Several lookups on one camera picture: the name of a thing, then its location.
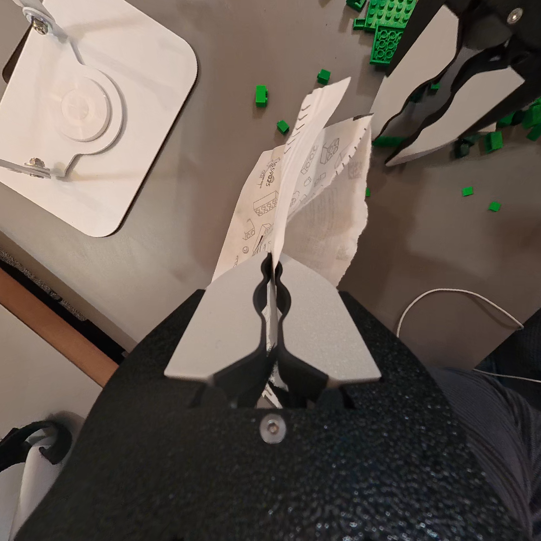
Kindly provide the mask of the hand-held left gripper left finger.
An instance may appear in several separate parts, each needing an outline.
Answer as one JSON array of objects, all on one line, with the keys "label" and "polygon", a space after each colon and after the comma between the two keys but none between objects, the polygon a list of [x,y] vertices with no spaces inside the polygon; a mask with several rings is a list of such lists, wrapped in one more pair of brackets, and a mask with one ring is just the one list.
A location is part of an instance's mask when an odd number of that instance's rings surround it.
[{"label": "hand-held left gripper left finger", "polygon": [[221,274],[205,290],[164,375],[209,386],[265,386],[267,285],[272,255],[257,254]]}]

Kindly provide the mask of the person's dark ribbed clothing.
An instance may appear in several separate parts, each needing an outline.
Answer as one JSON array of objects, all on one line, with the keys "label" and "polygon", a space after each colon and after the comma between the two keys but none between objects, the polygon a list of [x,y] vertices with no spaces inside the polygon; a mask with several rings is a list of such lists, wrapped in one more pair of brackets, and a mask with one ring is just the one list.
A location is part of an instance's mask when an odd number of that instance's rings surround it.
[{"label": "person's dark ribbed clothing", "polygon": [[428,368],[491,488],[528,540],[540,540],[540,409],[496,378]]}]

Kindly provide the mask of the white printed paper bag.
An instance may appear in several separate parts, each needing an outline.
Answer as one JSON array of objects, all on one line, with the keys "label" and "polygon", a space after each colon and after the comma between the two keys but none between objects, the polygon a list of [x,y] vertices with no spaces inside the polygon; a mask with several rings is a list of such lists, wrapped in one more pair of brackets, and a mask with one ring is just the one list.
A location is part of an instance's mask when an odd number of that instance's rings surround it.
[{"label": "white printed paper bag", "polygon": [[371,115],[325,124],[350,77],[305,97],[287,142],[264,152],[242,188],[213,281],[260,252],[285,254],[333,286],[367,224]]}]

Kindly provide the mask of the grey desk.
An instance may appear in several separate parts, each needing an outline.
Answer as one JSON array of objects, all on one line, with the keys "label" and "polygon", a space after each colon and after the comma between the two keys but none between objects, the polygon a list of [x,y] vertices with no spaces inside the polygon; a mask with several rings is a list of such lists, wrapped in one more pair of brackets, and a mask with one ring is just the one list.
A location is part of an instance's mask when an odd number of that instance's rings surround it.
[{"label": "grey desk", "polygon": [[[199,73],[120,230],[90,238],[1,186],[1,246],[128,351],[209,283],[248,174],[283,143],[275,125],[294,124],[319,70],[352,78],[332,123],[367,113],[382,76],[344,1],[132,4],[191,44]],[[519,127],[505,135],[488,155],[441,149],[396,168],[373,151],[369,220],[340,289],[391,330],[433,288],[476,292],[521,321],[540,308],[540,145]]]}]

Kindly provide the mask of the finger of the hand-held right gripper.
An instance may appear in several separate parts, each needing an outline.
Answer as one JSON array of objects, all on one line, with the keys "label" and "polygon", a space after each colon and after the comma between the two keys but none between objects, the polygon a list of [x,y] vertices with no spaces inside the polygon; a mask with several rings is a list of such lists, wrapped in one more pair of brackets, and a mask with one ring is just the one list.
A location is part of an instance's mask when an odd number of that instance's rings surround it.
[{"label": "finger of the hand-held right gripper", "polygon": [[372,139],[403,111],[415,91],[455,59],[462,11],[457,4],[415,7],[371,107]]},{"label": "finger of the hand-held right gripper", "polygon": [[420,158],[452,142],[525,81],[512,68],[514,47],[493,47],[463,63],[446,101],[425,117],[385,161],[388,167]]}]

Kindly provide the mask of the cluster of green lego bricks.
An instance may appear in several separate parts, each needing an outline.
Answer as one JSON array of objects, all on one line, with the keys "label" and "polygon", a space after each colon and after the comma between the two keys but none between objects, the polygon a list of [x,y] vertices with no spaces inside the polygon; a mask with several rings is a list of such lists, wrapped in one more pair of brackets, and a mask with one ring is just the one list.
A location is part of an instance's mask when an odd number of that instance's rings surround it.
[{"label": "cluster of green lego bricks", "polygon": [[465,158],[477,144],[484,154],[500,150],[504,147],[504,130],[514,127],[522,128],[527,140],[531,142],[540,140],[540,97],[526,107],[512,111],[480,132],[457,139],[453,144],[451,155],[455,159]]}]

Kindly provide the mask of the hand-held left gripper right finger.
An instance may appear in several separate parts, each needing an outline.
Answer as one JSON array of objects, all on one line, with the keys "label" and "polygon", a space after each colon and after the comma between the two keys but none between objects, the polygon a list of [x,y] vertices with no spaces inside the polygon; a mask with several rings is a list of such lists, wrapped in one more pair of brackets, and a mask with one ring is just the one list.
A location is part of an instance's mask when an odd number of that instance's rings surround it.
[{"label": "hand-held left gripper right finger", "polygon": [[275,285],[276,358],[288,388],[339,388],[381,378],[335,286],[285,254]]}]

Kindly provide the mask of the grey table with wooden edge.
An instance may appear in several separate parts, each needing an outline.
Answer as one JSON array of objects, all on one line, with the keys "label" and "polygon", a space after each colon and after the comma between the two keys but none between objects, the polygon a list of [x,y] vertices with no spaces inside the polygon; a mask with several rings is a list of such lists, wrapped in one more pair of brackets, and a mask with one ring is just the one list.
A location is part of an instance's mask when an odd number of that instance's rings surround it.
[{"label": "grey table with wooden edge", "polygon": [[1,436],[55,420],[78,432],[118,364],[1,270]]}]

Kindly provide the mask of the green rectangular lego plate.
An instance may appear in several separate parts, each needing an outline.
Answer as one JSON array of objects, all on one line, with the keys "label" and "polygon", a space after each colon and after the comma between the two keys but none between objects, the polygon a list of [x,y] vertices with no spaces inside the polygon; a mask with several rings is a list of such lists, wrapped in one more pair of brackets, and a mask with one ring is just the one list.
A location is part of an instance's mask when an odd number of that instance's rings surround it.
[{"label": "green rectangular lego plate", "polygon": [[404,30],[404,25],[376,25],[369,64],[388,66],[402,38]]}]

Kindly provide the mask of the green lego plate build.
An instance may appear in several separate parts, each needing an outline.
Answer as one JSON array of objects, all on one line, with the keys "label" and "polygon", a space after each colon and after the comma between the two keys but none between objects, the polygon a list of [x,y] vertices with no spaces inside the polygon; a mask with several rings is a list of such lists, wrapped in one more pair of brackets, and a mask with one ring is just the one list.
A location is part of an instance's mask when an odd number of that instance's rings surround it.
[{"label": "green lego plate build", "polygon": [[364,29],[375,31],[378,25],[404,27],[417,1],[367,1]]}]

